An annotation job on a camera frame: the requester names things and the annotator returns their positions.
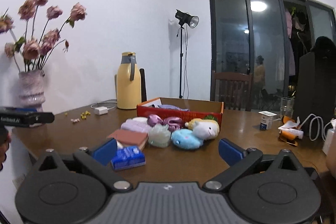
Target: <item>red box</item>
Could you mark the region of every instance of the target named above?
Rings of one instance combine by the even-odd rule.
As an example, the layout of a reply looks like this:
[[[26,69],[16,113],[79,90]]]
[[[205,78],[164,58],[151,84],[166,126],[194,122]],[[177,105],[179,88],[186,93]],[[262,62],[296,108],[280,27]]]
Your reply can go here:
[[[180,111],[174,109],[165,109],[152,107],[152,105],[173,105],[181,109],[190,109],[190,111]],[[202,100],[187,100],[176,98],[157,97],[152,100],[138,104],[136,107],[137,116],[148,117],[150,114],[156,114],[162,119],[167,117],[180,117],[183,122],[189,122],[194,118],[214,119],[218,122],[219,128],[222,124],[224,110],[223,102],[211,102]]]

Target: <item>metal screw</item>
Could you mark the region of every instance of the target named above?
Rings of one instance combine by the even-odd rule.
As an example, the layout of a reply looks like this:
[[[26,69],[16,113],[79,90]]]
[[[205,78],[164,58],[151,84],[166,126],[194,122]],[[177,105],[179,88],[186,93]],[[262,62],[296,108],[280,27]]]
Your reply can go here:
[[[218,190],[219,188],[222,187],[222,184],[219,181],[210,180],[205,183],[205,187],[211,190]]]
[[[131,184],[126,180],[119,180],[113,184],[113,187],[118,190],[126,190],[131,187]]]

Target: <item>yellow thermos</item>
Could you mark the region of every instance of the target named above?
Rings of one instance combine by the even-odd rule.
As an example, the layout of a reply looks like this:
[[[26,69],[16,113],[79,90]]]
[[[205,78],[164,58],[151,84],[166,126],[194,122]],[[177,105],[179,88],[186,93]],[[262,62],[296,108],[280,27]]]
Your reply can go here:
[[[117,107],[136,109],[141,103],[141,76],[135,52],[123,52],[117,73]]]

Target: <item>door glass panel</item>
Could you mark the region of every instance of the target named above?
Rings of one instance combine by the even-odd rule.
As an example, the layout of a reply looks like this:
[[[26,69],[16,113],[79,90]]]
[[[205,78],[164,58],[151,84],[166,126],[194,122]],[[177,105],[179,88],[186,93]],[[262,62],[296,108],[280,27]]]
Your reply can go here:
[[[328,11],[310,6],[311,19],[313,21],[314,38],[325,36],[334,41],[332,23]]]
[[[278,111],[285,77],[285,38],[279,0],[250,1],[255,60],[252,109]]]
[[[216,72],[248,74],[250,46],[246,0],[215,0]]]

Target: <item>pink ceramic vase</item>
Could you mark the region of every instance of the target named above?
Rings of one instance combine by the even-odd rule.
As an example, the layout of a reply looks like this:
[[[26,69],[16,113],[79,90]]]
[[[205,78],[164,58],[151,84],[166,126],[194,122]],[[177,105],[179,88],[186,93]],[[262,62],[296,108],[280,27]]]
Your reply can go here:
[[[42,104],[45,102],[42,70],[32,70],[19,73],[20,101],[26,108],[36,108],[43,111]]]

